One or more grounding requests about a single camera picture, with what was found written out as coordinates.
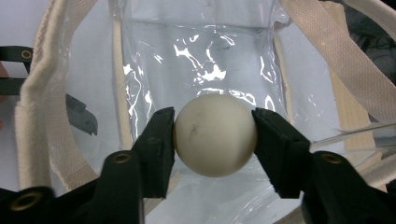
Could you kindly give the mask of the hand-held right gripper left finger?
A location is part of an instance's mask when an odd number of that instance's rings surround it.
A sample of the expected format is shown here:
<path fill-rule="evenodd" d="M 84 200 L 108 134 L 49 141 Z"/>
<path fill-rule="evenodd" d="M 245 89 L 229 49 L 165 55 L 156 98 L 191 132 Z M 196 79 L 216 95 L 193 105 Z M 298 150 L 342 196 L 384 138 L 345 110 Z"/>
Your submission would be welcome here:
<path fill-rule="evenodd" d="M 145 224 L 147 198 L 164 198 L 175 162 L 175 110 L 155 112 L 129 150 L 109 155 L 92 198 L 92 224 Z"/>

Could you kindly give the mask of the transparent bag with beige trim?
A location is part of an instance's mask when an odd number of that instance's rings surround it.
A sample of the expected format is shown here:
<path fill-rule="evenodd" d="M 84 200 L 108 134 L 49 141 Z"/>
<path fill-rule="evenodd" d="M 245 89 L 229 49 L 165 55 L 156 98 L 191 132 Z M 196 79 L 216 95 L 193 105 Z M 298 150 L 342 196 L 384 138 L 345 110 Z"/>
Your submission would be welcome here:
<path fill-rule="evenodd" d="M 256 147 L 222 177 L 181 161 L 177 115 L 207 94 L 276 112 L 311 153 L 344 157 L 372 188 L 396 179 L 396 147 L 374 139 L 396 127 L 396 86 L 350 37 L 338 3 L 49 0 L 30 62 L 15 108 L 20 189 L 5 223 L 92 224 L 106 158 L 172 107 L 175 162 L 166 196 L 144 200 L 145 224 L 306 224 L 303 199 L 276 193 Z M 97 135 L 69 123 L 67 93 L 95 115 Z"/>

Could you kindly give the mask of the cream white ball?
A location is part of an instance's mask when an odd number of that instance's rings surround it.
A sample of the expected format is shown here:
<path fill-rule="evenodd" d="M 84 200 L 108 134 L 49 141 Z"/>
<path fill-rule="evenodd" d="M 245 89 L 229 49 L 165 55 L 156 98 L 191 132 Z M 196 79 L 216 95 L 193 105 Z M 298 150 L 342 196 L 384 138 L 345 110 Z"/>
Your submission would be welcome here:
<path fill-rule="evenodd" d="M 257 144 L 257 129 L 251 112 L 238 99 L 207 94 L 180 110 L 174 140 L 177 155 L 192 171 L 222 177 L 248 162 Z"/>

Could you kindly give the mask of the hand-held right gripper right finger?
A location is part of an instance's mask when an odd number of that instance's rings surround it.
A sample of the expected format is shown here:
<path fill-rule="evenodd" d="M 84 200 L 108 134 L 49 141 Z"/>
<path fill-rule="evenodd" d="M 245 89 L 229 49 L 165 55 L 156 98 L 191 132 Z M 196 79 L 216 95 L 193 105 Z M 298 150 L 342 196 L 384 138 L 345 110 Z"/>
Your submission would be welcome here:
<path fill-rule="evenodd" d="M 255 155 L 276 193 L 302 198 L 306 224 L 396 224 L 396 196 L 372 188 L 344 157 L 310 142 L 276 112 L 252 111 Z"/>

